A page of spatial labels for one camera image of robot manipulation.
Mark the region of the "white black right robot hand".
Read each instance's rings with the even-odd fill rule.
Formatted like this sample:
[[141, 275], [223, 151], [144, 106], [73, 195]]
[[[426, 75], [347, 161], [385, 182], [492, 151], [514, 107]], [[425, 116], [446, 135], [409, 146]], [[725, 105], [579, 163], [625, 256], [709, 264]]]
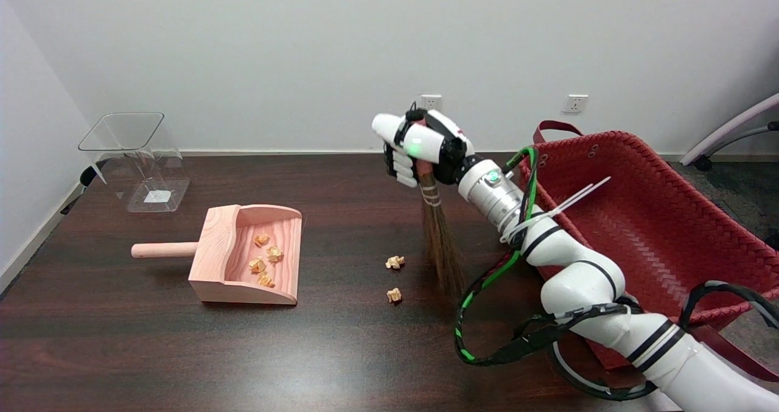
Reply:
[[417, 187], [424, 167], [440, 184], [459, 184], [465, 160], [475, 154], [462, 129], [438, 110], [380, 113], [372, 120], [372, 130], [384, 141], [387, 174], [407, 187]]

